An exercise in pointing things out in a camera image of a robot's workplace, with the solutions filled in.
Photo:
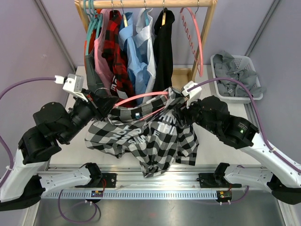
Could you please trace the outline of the black white plaid shirt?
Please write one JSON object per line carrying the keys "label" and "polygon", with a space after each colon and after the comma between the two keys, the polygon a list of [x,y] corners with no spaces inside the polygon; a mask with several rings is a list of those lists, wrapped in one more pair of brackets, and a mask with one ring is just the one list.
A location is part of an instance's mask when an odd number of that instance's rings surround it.
{"label": "black white plaid shirt", "polygon": [[132,154],[145,178],[164,173],[174,162],[194,166],[199,142],[180,115],[185,99],[178,89],[167,91],[134,108],[113,108],[89,127],[86,147],[118,159]]}

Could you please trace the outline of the pink hanger of plaid shirt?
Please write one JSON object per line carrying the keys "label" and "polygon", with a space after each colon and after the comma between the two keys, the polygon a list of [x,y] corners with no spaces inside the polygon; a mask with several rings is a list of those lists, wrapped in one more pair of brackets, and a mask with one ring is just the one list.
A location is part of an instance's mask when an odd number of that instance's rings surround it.
{"label": "pink hanger of plaid shirt", "polygon": [[[167,91],[157,91],[157,92],[150,92],[150,93],[139,94],[139,95],[136,95],[136,96],[133,96],[133,97],[129,97],[129,98],[125,99],[125,100],[122,100],[122,101],[116,103],[116,104],[114,105],[113,108],[116,108],[116,107],[118,107],[118,106],[121,106],[121,105],[123,105],[123,104],[125,104],[125,103],[127,103],[127,102],[130,102],[130,101],[133,101],[133,100],[136,100],[136,99],[140,99],[140,98],[142,98],[142,97],[150,97],[150,96],[164,95],[165,98],[167,99],[168,94],[169,94],[169,93],[168,93]],[[161,108],[157,109],[156,111],[154,111],[154,112],[152,112],[152,113],[150,113],[150,114],[148,114],[148,115],[146,115],[146,116],[140,118],[139,120],[142,121],[142,120],[144,120],[144,119],[146,119],[146,118],[148,118],[148,117],[150,117],[150,116],[152,116],[152,115],[154,115],[154,114],[156,114],[156,113],[162,111],[164,108],[165,108],[165,107],[161,107]]]}

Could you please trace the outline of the pink hanger of grey shirt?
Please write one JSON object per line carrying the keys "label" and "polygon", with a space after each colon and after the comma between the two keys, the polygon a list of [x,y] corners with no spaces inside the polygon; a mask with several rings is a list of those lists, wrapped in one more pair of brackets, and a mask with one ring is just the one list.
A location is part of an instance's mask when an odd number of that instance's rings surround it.
{"label": "pink hanger of grey shirt", "polygon": [[[198,40],[198,53],[197,53],[197,50],[194,49],[194,43],[192,41],[192,36],[190,35],[188,25],[185,21],[185,16],[183,14],[183,11],[185,9],[189,12],[189,14],[191,16],[196,35],[198,36],[197,37],[197,40]],[[203,65],[203,53],[202,53],[202,40],[201,40],[201,37],[200,37],[200,31],[199,31],[198,23],[197,23],[197,20],[196,20],[196,15],[192,12],[192,10],[190,8],[181,8],[180,16],[181,16],[181,19],[182,19],[182,24],[183,24],[183,27],[184,27],[184,31],[186,33],[186,37],[187,37],[189,45],[191,47],[191,52],[194,56],[194,61],[196,63],[197,71],[199,73],[199,76],[202,77],[203,76],[203,67],[204,67],[204,65]]]}

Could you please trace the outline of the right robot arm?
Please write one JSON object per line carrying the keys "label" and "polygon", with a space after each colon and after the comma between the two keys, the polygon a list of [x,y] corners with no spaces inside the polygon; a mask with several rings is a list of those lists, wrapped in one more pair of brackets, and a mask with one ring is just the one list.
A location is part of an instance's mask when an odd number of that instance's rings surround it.
{"label": "right robot arm", "polygon": [[228,105],[215,96],[193,101],[178,110],[180,119],[214,134],[219,141],[252,156],[265,169],[246,169],[221,162],[210,181],[218,187],[246,185],[271,193],[278,200],[301,202],[301,166],[269,141],[249,120],[231,115]]}

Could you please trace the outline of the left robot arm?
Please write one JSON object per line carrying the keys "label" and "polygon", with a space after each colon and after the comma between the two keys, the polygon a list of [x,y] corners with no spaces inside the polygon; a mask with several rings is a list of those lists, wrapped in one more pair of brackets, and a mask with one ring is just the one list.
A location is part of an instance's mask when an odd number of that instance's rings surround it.
{"label": "left robot arm", "polygon": [[40,176],[39,168],[61,151],[60,144],[70,141],[92,120],[103,120],[118,102],[117,97],[100,97],[82,90],[85,100],[77,97],[67,112],[57,102],[44,105],[33,115],[36,125],[27,130],[18,143],[14,166],[1,179],[0,210],[28,208],[55,191],[69,187],[97,187],[102,173],[96,163],[88,162],[75,171]]}

